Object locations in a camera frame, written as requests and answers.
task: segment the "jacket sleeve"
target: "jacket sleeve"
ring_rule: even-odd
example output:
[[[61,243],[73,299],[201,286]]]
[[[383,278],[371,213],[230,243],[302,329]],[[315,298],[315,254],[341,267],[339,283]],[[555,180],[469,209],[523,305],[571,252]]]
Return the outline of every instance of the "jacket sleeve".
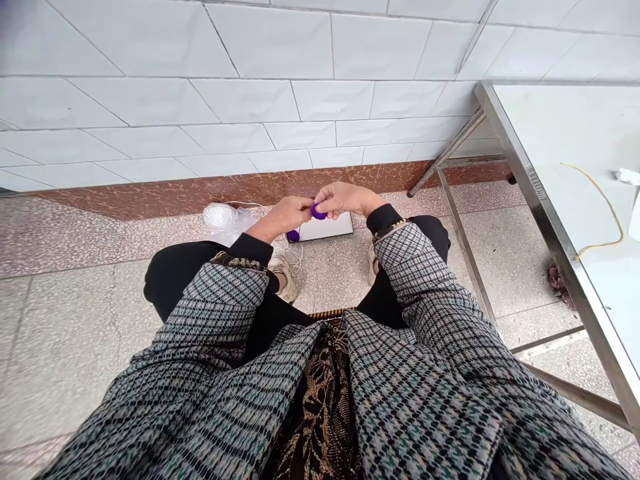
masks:
[[[268,278],[206,263],[42,478],[140,478],[237,366]]]
[[[628,478],[558,393],[511,354],[418,226],[400,227],[374,250],[417,342],[446,359],[467,388],[502,416],[502,468],[514,478],[522,471],[532,477]]]

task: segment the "brown marble baseboard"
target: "brown marble baseboard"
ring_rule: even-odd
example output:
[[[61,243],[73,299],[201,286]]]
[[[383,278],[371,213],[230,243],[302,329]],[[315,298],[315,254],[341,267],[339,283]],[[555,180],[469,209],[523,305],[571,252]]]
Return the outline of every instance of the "brown marble baseboard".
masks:
[[[286,195],[312,197],[332,181],[362,185],[377,193],[409,189],[429,162],[383,163],[354,167],[253,173],[107,187],[48,190],[35,197],[62,203],[117,220],[139,220],[198,213],[210,202],[254,202],[273,205]],[[451,185],[508,178],[506,163],[490,163],[447,169]],[[436,186],[432,177],[426,188]]]

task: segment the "purple yarn ball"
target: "purple yarn ball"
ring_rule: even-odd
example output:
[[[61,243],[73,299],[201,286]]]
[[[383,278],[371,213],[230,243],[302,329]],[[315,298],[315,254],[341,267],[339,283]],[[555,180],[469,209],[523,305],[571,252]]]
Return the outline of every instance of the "purple yarn ball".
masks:
[[[326,213],[320,213],[320,212],[318,212],[318,210],[315,209],[316,205],[318,205],[318,204],[314,203],[313,206],[311,207],[311,214],[313,215],[313,218],[316,218],[318,220],[324,220],[325,218],[327,218],[327,214]]]
[[[287,233],[287,238],[292,242],[300,241],[300,234],[296,230],[291,230]]]

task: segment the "hand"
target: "hand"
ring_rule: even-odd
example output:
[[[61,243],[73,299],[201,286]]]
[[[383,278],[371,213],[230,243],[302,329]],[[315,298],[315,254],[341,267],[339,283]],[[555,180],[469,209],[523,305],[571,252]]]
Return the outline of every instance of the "hand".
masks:
[[[334,220],[346,211],[368,217],[376,208],[388,203],[369,189],[344,182],[333,182],[322,187],[313,202],[319,203],[315,208],[317,212],[326,213],[327,218]]]
[[[247,235],[271,243],[278,235],[295,230],[311,220],[312,206],[313,200],[308,198],[284,197],[247,230]]]

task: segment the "shoe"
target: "shoe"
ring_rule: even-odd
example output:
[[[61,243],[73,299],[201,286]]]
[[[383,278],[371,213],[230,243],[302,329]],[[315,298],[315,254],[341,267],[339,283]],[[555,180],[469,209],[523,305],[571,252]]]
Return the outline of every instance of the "shoe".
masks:
[[[369,246],[367,256],[369,257],[369,286],[372,287],[373,282],[375,282],[375,276],[377,275],[375,264],[378,262],[378,259],[375,257],[375,252],[373,251],[373,244]]]
[[[298,298],[298,287],[295,286],[293,282],[293,276],[291,274],[291,266],[289,265],[289,261],[284,257],[273,257],[269,260],[268,265],[269,270],[274,273],[278,273],[284,278],[286,278],[287,282],[285,285],[280,285],[280,292],[278,292],[278,297],[282,298],[287,303],[293,303],[296,298]]]

